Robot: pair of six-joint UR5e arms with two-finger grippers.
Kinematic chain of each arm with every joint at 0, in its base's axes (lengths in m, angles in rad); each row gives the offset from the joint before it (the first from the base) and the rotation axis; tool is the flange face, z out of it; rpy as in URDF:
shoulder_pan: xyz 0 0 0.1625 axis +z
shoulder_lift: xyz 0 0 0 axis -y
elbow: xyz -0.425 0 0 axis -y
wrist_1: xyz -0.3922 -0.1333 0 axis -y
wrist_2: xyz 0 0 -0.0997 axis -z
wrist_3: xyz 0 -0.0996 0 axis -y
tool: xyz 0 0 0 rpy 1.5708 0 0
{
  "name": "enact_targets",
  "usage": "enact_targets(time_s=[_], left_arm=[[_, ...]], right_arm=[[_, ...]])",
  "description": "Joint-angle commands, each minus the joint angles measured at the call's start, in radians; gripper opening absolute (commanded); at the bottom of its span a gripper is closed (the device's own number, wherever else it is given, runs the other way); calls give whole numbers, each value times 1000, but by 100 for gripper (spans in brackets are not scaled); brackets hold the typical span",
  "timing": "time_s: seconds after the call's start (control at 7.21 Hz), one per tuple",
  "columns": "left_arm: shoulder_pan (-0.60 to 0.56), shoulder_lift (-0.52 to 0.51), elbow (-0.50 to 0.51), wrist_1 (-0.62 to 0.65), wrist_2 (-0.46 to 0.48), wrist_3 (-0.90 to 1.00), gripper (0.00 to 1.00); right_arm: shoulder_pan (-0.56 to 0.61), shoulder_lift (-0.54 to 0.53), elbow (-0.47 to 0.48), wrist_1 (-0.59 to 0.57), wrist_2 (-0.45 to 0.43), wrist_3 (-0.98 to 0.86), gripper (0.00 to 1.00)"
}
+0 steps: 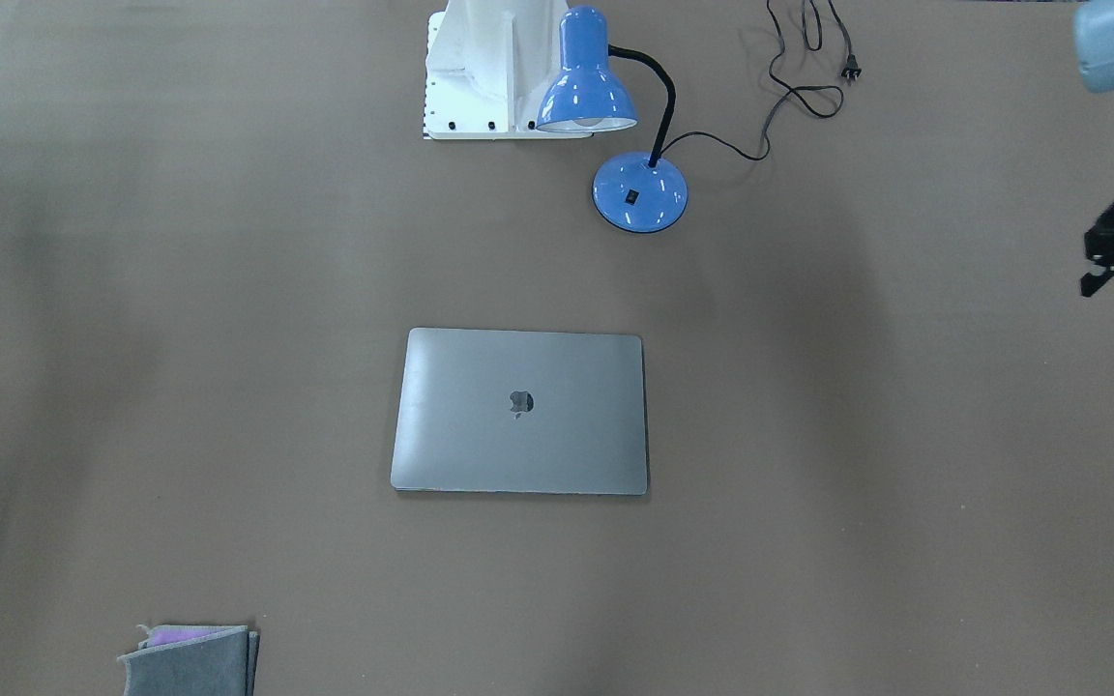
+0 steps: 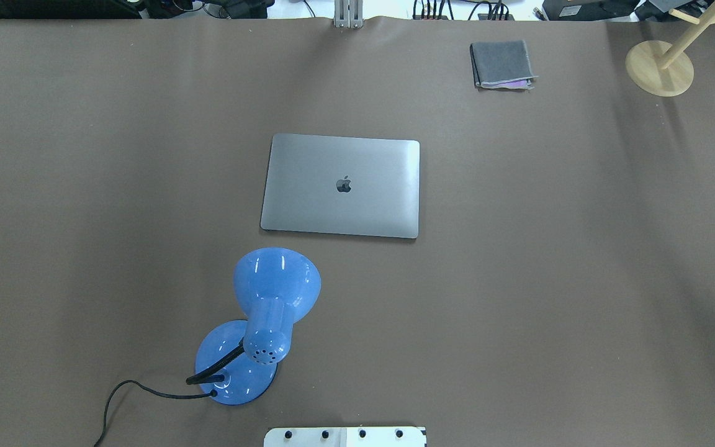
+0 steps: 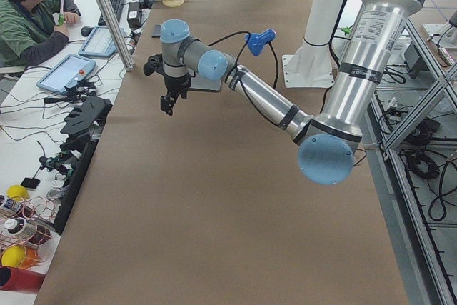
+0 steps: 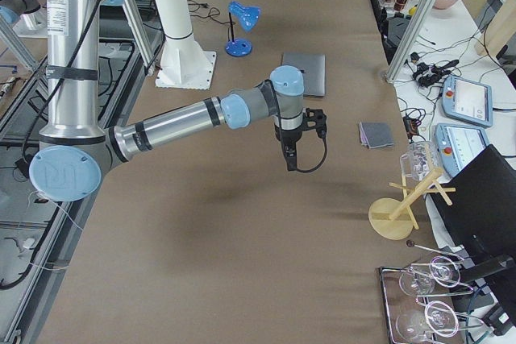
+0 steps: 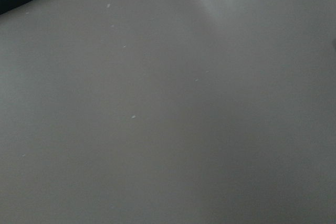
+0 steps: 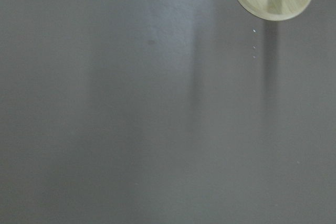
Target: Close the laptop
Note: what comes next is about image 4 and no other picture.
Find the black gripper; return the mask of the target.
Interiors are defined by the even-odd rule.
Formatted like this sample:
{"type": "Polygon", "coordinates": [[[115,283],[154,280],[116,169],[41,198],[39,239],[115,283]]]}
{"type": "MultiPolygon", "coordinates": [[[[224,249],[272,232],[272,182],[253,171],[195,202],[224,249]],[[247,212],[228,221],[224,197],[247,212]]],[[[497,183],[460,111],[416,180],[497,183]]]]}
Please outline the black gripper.
{"type": "Polygon", "coordinates": [[[287,170],[296,170],[298,168],[297,142],[302,138],[302,130],[299,128],[284,130],[276,126],[275,135],[281,143],[287,170]]]}

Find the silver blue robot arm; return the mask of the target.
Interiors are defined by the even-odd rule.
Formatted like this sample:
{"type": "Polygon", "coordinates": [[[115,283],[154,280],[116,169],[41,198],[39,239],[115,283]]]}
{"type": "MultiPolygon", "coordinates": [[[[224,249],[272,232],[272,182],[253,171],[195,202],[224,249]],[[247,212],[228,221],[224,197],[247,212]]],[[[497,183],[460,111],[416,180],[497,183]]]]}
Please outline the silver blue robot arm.
{"type": "Polygon", "coordinates": [[[163,31],[147,33],[135,0],[47,0],[47,101],[34,121],[39,149],[28,164],[36,192],[56,202],[95,193],[134,155],[200,131],[274,121],[289,170],[308,119],[302,73],[275,68],[251,89],[127,123],[144,78],[160,87],[209,89],[216,55],[194,38],[187,0],[154,0],[163,31]]]}

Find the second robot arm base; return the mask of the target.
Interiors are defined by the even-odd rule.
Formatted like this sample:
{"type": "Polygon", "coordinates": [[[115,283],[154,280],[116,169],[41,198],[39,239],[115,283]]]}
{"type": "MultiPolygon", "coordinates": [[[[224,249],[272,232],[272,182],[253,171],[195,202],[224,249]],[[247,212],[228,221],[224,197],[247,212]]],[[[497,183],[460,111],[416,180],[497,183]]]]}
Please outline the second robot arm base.
{"type": "Polygon", "coordinates": [[[47,15],[38,0],[1,0],[1,16],[20,37],[47,37],[47,15]]]}

